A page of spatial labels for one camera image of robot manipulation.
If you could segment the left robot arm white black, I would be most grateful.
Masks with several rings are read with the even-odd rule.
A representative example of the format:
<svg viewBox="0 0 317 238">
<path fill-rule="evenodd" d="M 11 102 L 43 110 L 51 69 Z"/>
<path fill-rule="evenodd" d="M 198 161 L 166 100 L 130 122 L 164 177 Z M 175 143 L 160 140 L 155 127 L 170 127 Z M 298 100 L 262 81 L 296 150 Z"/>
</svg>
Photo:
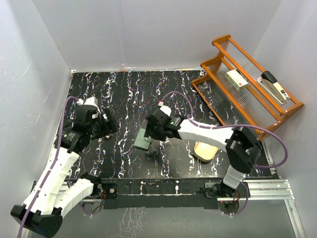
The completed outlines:
<svg viewBox="0 0 317 238">
<path fill-rule="evenodd" d="M 103 111 L 95 104 L 83 104 L 75 110 L 74 121 L 62 128 L 57 146 L 38 182 L 21 205 L 14 205 L 10 214 L 21 228 L 52 238 L 67 213 L 85 197 L 102 193 L 101 178 L 85 172 L 68 190 L 60 193 L 65 178 L 91 141 L 118 131 L 110 109 Z"/>
</svg>

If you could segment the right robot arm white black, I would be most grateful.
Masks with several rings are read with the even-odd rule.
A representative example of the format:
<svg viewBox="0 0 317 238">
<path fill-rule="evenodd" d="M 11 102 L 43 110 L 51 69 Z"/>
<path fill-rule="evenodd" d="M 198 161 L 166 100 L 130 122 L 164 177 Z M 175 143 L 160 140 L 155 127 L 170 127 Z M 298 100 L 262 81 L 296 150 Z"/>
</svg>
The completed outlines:
<svg viewBox="0 0 317 238">
<path fill-rule="evenodd" d="M 217 147 L 225 152 L 229 167 L 220 183 L 207 189 L 213 196 L 231 197 L 238 192 L 260 156 L 262 145 L 247 126 L 217 127 L 195 122 L 185 116 L 170 116 L 170 108 L 161 106 L 146 117 L 145 136 L 158 141 L 168 138 L 193 140 Z"/>
</svg>

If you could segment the green card holder wallet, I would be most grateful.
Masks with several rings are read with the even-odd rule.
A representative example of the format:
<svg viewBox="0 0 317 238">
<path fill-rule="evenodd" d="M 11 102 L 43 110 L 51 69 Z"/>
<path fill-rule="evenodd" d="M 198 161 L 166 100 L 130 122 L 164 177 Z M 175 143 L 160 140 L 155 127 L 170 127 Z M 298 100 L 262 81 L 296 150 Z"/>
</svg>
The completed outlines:
<svg viewBox="0 0 317 238">
<path fill-rule="evenodd" d="M 133 146 L 138 149 L 148 150 L 152 139 L 150 137 L 145 137 L 145 129 L 141 128 L 137 134 Z"/>
</svg>

